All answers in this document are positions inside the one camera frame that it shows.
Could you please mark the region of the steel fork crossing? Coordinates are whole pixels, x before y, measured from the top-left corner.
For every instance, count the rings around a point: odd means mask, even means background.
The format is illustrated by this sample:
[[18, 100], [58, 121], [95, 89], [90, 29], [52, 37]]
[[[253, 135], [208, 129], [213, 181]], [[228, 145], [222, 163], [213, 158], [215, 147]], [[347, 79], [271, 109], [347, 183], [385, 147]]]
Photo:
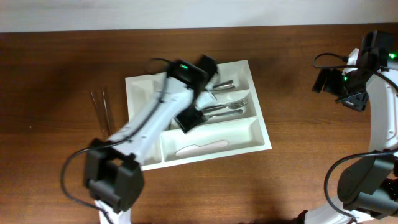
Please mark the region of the steel fork crossing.
[[241, 115], [241, 114], [243, 114], [243, 109], [237, 109], [237, 110], [232, 110], [232, 111], [227, 111], [227, 112], [217, 113], [217, 114], [203, 115], [202, 118], [203, 118], [204, 122], [207, 122], [211, 118], [234, 116], [234, 115]]

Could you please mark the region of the white plastic knife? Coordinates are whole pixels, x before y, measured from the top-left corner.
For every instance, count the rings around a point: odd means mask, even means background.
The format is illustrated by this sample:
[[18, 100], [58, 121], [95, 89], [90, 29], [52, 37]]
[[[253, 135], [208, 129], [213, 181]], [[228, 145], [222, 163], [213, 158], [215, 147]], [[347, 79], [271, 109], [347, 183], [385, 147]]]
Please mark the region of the white plastic knife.
[[190, 145], [183, 147], [175, 152], [175, 155], [177, 157], [190, 157], [190, 156], [197, 156], [199, 154], [206, 154], [206, 153], [212, 153], [213, 151], [223, 149], [229, 145], [229, 142], [227, 140], [220, 140], [220, 141], [215, 141], [209, 144], [205, 144], [202, 146], [198, 145]]

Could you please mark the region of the steel fork tines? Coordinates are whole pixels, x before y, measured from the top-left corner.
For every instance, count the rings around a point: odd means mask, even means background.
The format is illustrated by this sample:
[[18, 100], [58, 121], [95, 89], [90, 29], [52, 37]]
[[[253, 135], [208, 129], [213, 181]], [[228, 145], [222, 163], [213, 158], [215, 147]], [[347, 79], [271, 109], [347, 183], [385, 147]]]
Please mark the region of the steel fork tines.
[[242, 98], [240, 100], [229, 102], [229, 103], [224, 103], [222, 105], [209, 106], [207, 108], [202, 109], [202, 112], [204, 114], [206, 114], [206, 113], [211, 113], [216, 110], [221, 110], [224, 108], [229, 108], [229, 109], [235, 110], [235, 109], [241, 108], [247, 104], [248, 104], [248, 100], [246, 98]]

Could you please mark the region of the steel tablespoon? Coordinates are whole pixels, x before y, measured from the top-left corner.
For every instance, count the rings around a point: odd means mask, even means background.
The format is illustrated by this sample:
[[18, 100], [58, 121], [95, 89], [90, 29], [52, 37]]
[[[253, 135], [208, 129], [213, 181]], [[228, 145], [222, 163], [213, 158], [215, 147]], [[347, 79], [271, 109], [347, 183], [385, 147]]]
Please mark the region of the steel tablespoon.
[[230, 89], [235, 89], [235, 85], [231, 84], [231, 85], [225, 85], [225, 86], [218, 86], [218, 87], [213, 88], [211, 90], [211, 92], [226, 91], [226, 90], [230, 90]]
[[232, 80], [228, 80], [228, 81], [219, 83], [219, 84], [217, 84], [217, 85], [214, 85], [213, 88], [218, 87], [218, 86], [231, 85], [231, 84], [234, 84], [234, 82], [233, 82]]

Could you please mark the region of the steel kitchen tongs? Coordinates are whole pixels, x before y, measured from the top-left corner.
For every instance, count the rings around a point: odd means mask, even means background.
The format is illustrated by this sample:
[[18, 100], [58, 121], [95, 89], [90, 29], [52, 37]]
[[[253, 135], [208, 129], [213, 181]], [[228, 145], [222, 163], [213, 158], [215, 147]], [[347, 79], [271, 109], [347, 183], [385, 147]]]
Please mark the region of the steel kitchen tongs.
[[107, 139], [113, 133], [113, 124], [111, 119], [111, 110], [109, 108], [107, 91], [105, 88], [91, 90], [90, 97], [96, 117], [99, 121], [101, 132], [104, 139]]

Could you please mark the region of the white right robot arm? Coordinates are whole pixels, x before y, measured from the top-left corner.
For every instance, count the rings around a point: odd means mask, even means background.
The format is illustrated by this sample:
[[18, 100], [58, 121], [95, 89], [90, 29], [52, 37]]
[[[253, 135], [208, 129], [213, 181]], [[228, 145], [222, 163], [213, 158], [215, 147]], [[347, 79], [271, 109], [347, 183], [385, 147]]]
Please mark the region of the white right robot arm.
[[[371, 138], [366, 153], [336, 161], [325, 176], [326, 203], [304, 210], [294, 223], [360, 223], [397, 216], [397, 70], [368, 72], [365, 93], [371, 104]], [[342, 163], [355, 159], [338, 181], [338, 194], [330, 197], [329, 179]]]

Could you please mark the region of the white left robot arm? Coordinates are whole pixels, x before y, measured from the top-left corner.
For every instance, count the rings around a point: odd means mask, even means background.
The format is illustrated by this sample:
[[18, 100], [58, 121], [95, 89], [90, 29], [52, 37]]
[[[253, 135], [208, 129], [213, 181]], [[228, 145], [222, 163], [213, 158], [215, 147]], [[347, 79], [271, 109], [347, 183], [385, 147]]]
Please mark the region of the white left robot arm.
[[216, 62], [206, 55], [194, 64], [169, 62], [161, 88], [143, 109], [107, 141], [92, 141], [83, 185], [101, 223], [130, 222], [131, 208], [144, 188], [141, 164], [149, 148], [172, 120], [185, 132], [200, 124], [200, 108], [212, 101], [208, 88], [217, 76]]

